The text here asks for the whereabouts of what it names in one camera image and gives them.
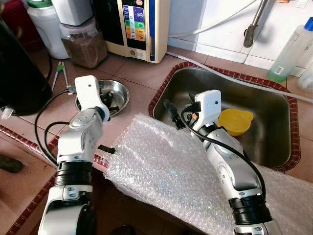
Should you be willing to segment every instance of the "stainless steel sink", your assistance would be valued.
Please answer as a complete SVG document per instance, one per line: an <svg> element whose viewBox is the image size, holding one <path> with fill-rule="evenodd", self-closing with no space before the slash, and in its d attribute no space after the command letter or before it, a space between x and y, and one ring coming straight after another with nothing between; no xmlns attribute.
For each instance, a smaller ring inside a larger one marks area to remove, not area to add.
<svg viewBox="0 0 313 235"><path fill-rule="evenodd" d="M250 129L237 139L257 164L274 167L283 165L291 155L290 108L283 95L239 85L211 72L185 68L178 70L166 86L153 110L153 117L174 126L163 106L172 101L180 113L191 102L188 92L220 90L222 109L248 110L254 119Z"/></svg>

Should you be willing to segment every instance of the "black cable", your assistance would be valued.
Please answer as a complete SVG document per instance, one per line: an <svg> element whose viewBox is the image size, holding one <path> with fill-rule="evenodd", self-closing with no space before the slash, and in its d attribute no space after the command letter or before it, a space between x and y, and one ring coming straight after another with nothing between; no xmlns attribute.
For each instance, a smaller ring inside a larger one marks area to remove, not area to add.
<svg viewBox="0 0 313 235"><path fill-rule="evenodd" d="M48 53L48 57L49 57L49 72L48 72L48 75L46 78L47 81L49 81L51 73L52 73L52 58L51 58L51 55L49 53Z"/></svg>
<svg viewBox="0 0 313 235"><path fill-rule="evenodd" d="M262 174L259 172L258 168L256 168L256 166L250 161L250 159L247 156L245 156L245 155L241 154L240 152L238 152L236 149L233 149L232 147L228 146L227 144L224 144L224 143L222 143L220 141L217 141L215 139L211 139L209 137L201 135L198 131L192 129L192 127L188 125L188 123L187 123L187 121L186 121L186 119L184 117L184 114L186 112L187 112L187 108L184 109L181 112L181 114L180 114L181 120L192 133L194 133L196 136L200 137L201 139L204 139L204 140L209 141L211 143L217 144L217 145L219 145L219 146L229 150L230 152L236 154L238 157L240 157L242 160L244 160L254 170L254 172L259 177L259 180L260 180L260 183L261 183L261 187L262 187L263 196L264 196L264 200L265 200L266 199L265 181L264 181L264 179L262 177Z"/></svg>
<svg viewBox="0 0 313 235"><path fill-rule="evenodd" d="M46 104L44 104L44 106L39 110L37 116L36 116L36 119L35 119L35 123L34 123L34 127L35 127L35 136L36 136L36 140L38 142L38 147L40 148L40 150L44 153L44 158L46 158L50 163L52 163L53 165L57 166L57 161L56 161L56 158L53 156L53 155L50 155L50 153L48 153L42 146L42 144L40 143L40 140L39 140L39 137L38 137L38 126L37 126L37 123L38 123L38 119L40 117L40 115L44 112L44 110L47 108L47 106L58 96L64 94L64 93L67 93L68 92L68 89L64 90L64 91L61 91L61 92L58 92L56 93L53 97L51 97Z"/></svg>
<svg viewBox="0 0 313 235"><path fill-rule="evenodd" d="M53 156L53 153L50 151L50 149L48 148L48 143L47 143L47 135L48 135L48 131L50 130L50 128L52 126L55 126L55 125L59 125L59 124L65 124L65 125L69 125L69 122L67 121L56 121L56 122L53 122L51 124L49 124L49 126L45 129L45 140L44 140L44 144L45 144L45 148L46 150L48 151L48 153Z"/></svg>

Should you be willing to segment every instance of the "plastic container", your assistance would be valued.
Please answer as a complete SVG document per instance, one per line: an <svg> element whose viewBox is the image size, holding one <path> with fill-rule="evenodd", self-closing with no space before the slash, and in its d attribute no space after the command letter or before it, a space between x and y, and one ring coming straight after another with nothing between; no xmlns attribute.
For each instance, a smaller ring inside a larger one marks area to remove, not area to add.
<svg viewBox="0 0 313 235"><path fill-rule="evenodd" d="M26 50L34 51L44 48L44 44L21 0L6 2L1 17Z"/></svg>
<svg viewBox="0 0 313 235"><path fill-rule="evenodd" d="M250 128L252 120L253 114L249 111L225 109L220 114L218 126L223 126L231 136L240 136Z"/></svg>
<svg viewBox="0 0 313 235"><path fill-rule="evenodd" d="M68 54L61 41L60 21L51 0L28 0L27 12L43 40L49 54L56 59L67 59Z"/></svg>
<svg viewBox="0 0 313 235"><path fill-rule="evenodd" d="M107 57L102 33L96 28L95 18L79 27L60 24L62 42L73 64L95 68Z"/></svg>
<svg viewBox="0 0 313 235"><path fill-rule="evenodd" d="M268 71L268 78L274 82L283 82L312 44L313 17L310 17L305 25L296 28Z"/></svg>
<svg viewBox="0 0 313 235"><path fill-rule="evenodd" d="M305 92L313 93L313 62L304 71L298 80L298 86Z"/></svg>

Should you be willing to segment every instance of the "metal faucet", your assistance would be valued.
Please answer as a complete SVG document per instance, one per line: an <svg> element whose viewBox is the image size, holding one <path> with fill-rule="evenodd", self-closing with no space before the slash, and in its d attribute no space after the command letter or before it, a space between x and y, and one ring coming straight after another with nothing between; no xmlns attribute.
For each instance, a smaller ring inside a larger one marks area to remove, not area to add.
<svg viewBox="0 0 313 235"><path fill-rule="evenodd" d="M257 37L264 25L276 0L261 0L258 10L254 16L252 24L245 30L244 47L249 48L253 45L253 38Z"/></svg>

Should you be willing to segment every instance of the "plastic jar lid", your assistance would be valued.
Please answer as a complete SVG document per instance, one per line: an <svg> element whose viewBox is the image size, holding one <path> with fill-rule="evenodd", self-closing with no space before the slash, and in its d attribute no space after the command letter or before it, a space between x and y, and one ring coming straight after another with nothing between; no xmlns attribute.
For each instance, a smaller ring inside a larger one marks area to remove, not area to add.
<svg viewBox="0 0 313 235"><path fill-rule="evenodd" d="M4 13L7 13L9 11L15 10L16 8L19 8L20 6L23 6L23 2L21 0L11 0L7 1L5 3Z"/></svg>
<svg viewBox="0 0 313 235"><path fill-rule="evenodd" d="M52 6L51 0L27 0L27 5L33 8L44 8Z"/></svg>
<svg viewBox="0 0 313 235"><path fill-rule="evenodd" d="M69 39L71 34L87 33L91 37L94 37L98 34L98 30L96 28L96 20L94 17L83 23L81 26L70 26L61 23L60 30L62 38L65 39Z"/></svg>

